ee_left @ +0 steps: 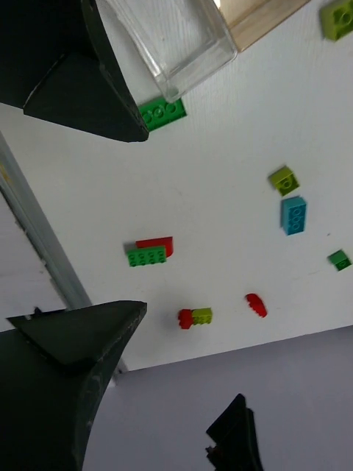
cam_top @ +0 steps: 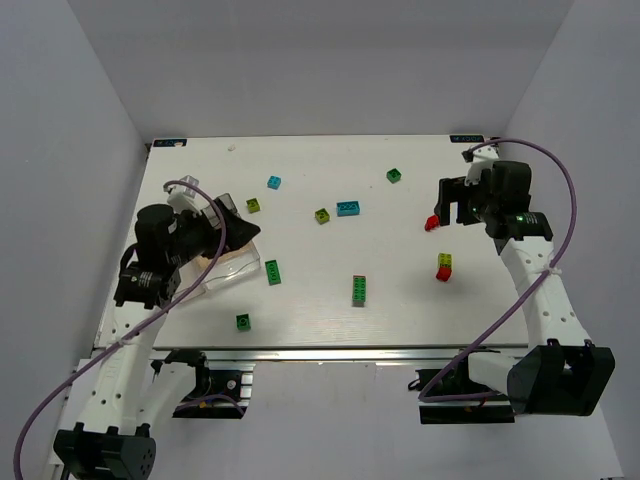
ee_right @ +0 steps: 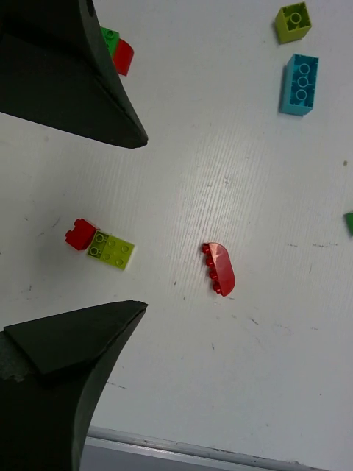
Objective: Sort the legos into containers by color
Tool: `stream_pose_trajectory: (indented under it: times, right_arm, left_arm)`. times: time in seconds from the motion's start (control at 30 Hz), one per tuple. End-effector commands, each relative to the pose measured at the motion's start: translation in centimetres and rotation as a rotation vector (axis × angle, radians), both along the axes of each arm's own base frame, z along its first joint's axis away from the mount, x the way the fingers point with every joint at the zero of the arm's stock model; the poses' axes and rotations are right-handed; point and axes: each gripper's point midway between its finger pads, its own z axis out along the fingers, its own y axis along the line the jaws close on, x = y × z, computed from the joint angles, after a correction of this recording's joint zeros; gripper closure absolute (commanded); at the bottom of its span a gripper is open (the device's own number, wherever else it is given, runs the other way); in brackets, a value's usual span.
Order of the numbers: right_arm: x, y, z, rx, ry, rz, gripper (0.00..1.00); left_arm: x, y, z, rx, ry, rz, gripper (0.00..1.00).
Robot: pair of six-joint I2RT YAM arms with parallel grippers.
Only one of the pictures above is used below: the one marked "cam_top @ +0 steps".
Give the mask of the lime lego brick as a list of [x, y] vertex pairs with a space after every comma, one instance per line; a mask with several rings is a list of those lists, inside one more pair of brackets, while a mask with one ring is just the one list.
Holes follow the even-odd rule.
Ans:
[[316, 221], [320, 224], [323, 225], [325, 223], [327, 223], [330, 220], [330, 215], [328, 213], [328, 211], [324, 208], [317, 210], [314, 213], [315, 219]]
[[257, 213], [261, 210], [261, 206], [257, 198], [248, 199], [246, 201], [246, 206], [250, 214]]

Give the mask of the long green lego brick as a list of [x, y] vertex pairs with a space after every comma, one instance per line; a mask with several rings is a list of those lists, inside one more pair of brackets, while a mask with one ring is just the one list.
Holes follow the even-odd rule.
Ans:
[[267, 275], [268, 284], [270, 286], [279, 285], [281, 283], [280, 270], [276, 260], [266, 261], [265, 271]]

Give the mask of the yellow lego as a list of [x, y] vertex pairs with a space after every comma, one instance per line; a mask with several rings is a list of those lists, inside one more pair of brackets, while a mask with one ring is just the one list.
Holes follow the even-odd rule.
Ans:
[[452, 268], [452, 255], [449, 253], [438, 254], [438, 267], [439, 268]]

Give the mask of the dark green square lego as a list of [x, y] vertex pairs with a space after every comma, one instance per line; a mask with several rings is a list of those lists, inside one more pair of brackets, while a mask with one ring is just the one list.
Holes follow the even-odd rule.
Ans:
[[402, 174], [401, 172], [396, 169], [390, 169], [387, 173], [386, 173], [386, 178], [391, 182], [391, 183], [396, 183], [398, 181], [401, 180]]

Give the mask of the small green lego front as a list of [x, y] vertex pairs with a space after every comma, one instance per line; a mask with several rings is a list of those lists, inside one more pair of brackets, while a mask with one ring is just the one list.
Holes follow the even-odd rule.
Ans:
[[248, 314], [240, 314], [236, 316], [236, 328], [239, 331], [249, 331], [251, 329], [251, 320]]

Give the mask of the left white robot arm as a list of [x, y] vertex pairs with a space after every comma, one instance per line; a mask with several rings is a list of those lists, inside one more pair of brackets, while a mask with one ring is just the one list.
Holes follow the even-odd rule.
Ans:
[[113, 353], [101, 360], [88, 402], [54, 451], [77, 479], [146, 479], [156, 458], [155, 424], [183, 402], [211, 391], [206, 356], [178, 349], [150, 355], [167, 306], [177, 296], [180, 270], [197, 257], [215, 261], [249, 244], [259, 226], [221, 198], [203, 210], [182, 196], [138, 211], [135, 242], [123, 254], [114, 294]]

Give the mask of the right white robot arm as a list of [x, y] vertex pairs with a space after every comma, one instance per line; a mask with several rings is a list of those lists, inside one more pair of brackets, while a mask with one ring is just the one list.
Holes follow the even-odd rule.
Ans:
[[608, 347], [595, 345], [580, 324], [553, 269], [553, 233], [546, 216], [529, 209], [531, 169], [521, 162], [488, 161], [467, 176], [439, 182], [434, 212], [441, 225], [482, 223], [522, 301], [528, 352], [516, 360], [474, 348], [456, 366], [464, 393], [474, 384], [505, 395], [517, 414], [589, 416], [613, 373]]

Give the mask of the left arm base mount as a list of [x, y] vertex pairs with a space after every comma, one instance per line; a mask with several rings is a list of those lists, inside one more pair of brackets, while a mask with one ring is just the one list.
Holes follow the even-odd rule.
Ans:
[[192, 370], [194, 389], [175, 410], [174, 418], [240, 420], [247, 410], [248, 396], [242, 393], [244, 372], [238, 369], [216, 369], [202, 351], [172, 350], [164, 364], [183, 363]]

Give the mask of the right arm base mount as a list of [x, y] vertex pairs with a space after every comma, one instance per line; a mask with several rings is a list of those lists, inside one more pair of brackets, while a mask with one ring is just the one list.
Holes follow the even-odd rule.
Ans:
[[459, 366], [418, 400], [421, 425], [512, 424], [515, 413], [503, 394], [472, 382]]

